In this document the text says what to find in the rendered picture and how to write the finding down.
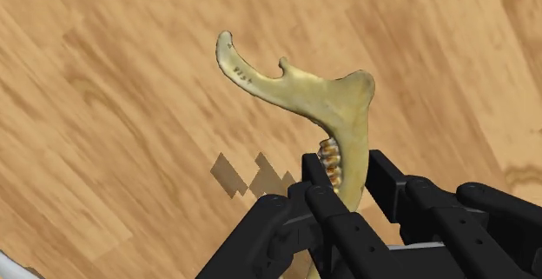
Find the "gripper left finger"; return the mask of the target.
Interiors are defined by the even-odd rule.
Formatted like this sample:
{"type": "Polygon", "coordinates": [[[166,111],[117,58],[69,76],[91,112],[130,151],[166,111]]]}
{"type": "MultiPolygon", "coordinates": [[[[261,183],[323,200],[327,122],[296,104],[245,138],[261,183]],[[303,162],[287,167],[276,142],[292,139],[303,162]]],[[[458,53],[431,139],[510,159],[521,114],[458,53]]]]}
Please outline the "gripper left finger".
{"type": "Polygon", "coordinates": [[[287,196],[260,197],[195,279],[278,279],[308,249],[321,279],[407,279],[367,221],[334,193],[318,156],[287,196]]]}

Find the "yellowish jawbone with teeth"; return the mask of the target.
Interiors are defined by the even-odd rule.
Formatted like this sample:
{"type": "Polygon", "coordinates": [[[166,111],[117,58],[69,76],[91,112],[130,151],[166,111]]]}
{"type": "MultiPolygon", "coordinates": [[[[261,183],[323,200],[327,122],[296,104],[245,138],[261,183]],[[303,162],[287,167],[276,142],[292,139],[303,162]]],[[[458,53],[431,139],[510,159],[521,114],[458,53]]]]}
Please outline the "yellowish jawbone with teeth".
{"type": "Polygon", "coordinates": [[[304,116],[328,139],[320,142],[318,157],[335,194],[348,210],[356,211],[368,170],[368,113],[375,92],[373,76],[364,71],[339,79],[325,79],[279,60],[282,76],[262,75],[237,52],[231,32],[219,34],[216,61],[222,73],[252,96],[304,116]]]}

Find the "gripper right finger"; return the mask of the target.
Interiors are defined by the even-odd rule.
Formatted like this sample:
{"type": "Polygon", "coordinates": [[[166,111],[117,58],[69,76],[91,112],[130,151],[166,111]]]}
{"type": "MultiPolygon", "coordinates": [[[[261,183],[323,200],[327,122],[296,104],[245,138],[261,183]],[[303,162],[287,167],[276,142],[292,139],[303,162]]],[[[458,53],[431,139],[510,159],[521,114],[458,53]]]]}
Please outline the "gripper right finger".
{"type": "Polygon", "coordinates": [[[404,243],[441,241],[466,279],[542,279],[542,207],[477,182],[445,191],[377,149],[366,186],[404,243]]]}

